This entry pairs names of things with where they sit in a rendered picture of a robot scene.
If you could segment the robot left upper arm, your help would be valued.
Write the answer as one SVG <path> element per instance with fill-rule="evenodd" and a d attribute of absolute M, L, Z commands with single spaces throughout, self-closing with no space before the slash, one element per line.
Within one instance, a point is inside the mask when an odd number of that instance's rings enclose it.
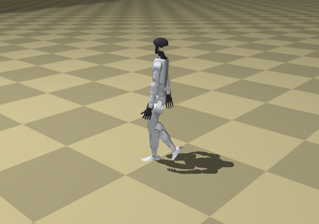
<path fill-rule="evenodd" d="M 156 61 L 153 64 L 153 80 L 154 80 L 154 82 L 150 84 L 150 88 L 151 88 L 152 84 L 156 84 L 157 87 L 159 87 L 161 70 L 162 70 L 162 62 L 161 61 Z"/>

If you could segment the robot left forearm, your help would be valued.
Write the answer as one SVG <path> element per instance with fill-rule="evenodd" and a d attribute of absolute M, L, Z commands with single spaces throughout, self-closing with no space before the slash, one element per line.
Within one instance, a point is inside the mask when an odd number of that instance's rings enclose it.
<path fill-rule="evenodd" d="M 155 103 L 156 95 L 158 94 L 158 87 L 156 84 L 151 85 L 151 91 L 150 91 L 150 99 L 149 99 L 149 105 L 148 108 L 152 109 L 153 105 Z"/>

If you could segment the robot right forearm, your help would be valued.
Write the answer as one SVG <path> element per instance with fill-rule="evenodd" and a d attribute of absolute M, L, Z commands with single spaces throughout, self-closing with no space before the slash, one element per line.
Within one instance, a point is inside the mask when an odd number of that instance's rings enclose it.
<path fill-rule="evenodd" d="M 167 78 L 167 84 L 166 84 L 165 90 L 166 90 L 166 94 L 167 94 L 167 95 L 170 95 L 169 76 L 168 76 L 168 78 Z"/>

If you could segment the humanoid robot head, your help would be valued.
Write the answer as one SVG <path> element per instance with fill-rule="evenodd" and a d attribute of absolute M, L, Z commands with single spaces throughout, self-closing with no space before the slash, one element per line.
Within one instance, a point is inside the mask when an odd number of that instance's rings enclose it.
<path fill-rule="evenodd" d="M 167 59 L 164 55 L 164 52 L 159 51 L 159 47 L 163 48 L 164 46 L 168 46 L 168 41 L 165 38 L 157 38 L 153 41 L 154 45 L 156 46 L 155 54 L 159 54 L 161 59 Z M 157 57 L 158 58 L 158 57 Z"/>

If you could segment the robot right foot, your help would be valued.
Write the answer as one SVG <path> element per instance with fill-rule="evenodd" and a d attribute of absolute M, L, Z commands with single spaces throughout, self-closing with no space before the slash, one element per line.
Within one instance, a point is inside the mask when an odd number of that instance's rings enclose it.
<path fill-rule="evenodd" d="M 172 160 L 174 160 L 176 158 L 176 156 L 180 153 L 180 151 L 182 150 L 181 146 L 177 146 L 175 152 L 172 153 Z"/>

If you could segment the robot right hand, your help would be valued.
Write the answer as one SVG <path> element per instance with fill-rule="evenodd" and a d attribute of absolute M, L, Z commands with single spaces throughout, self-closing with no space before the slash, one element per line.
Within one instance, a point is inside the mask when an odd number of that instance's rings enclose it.
<path fill-rule="evenodd" d="M 166 91 L 165 91 L 165 93 L 166 93 Z M 170 107 L 171 107 L 171 103 L 172 103 L 172 106 L 173 106 L 171 94 L 170 95 L 166 94 L 166 108 L 167 108 L 167 104 L 168 104 L 168 108 L 169 108 L 169 104 L 170 104 Z"/>

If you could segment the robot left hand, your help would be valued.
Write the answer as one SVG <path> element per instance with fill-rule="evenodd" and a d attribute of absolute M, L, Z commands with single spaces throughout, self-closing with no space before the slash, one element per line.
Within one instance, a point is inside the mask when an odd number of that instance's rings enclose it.
<path fill-rule="evenodd" d="M 149 105 L 149 103 L 148 103 L 148 105 Z M 152 110 L 153 110 L 153 108 L 152 109 L 150 109 L 150 108 L 148 108 L 148 105 L 147 105 L 147 109 L 144 111 L 144 112 L 142 112 L 141 114 L 143 114 L 144 113 L 144 116 L 143 116 L 143 118 L 145 117 L 145 119 L 147 118 L 147 120 L 149 119 L 151 119 L 151 115 L 152 115 Z M 153 105 L 153 107 L 154 107 L 154 105 Z M 148 116 L 148 117 L 147 117 Z M 150 117 L 150 118 L 149 118 Z"/>

